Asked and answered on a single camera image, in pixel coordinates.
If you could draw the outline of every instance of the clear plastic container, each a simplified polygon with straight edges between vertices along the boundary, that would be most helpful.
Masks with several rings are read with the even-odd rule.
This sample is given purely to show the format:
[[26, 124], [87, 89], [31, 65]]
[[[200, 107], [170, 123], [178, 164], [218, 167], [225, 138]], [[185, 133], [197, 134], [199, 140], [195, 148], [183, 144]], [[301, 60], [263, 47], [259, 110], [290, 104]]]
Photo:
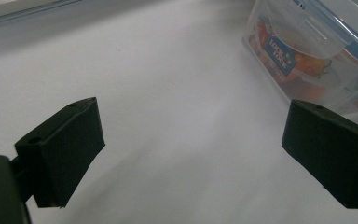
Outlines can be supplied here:
[[358, 0], [257, 0], [244, 41], [288, 99], [358, 111]]

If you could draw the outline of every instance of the white surface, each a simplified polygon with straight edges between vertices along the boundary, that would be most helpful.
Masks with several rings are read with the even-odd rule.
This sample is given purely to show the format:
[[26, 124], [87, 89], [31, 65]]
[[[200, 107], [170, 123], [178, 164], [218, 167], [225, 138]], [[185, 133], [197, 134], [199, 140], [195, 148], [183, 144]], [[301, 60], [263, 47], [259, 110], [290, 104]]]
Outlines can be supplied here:
[[[251, 0], [88, 0], [0, 24], [0, 154], [98, 98], [106, 147], [50, 223], [358, 223], [281, 148], [287, 105], [241, 43]], [[358, 116], [352, 116], [358, 122]]]
[[14, 12], [19, 13], [30, 8], [51, 6], [52, 3], [57, 3], [57, 1], [59, 0], [0, 0], [0, 17]]

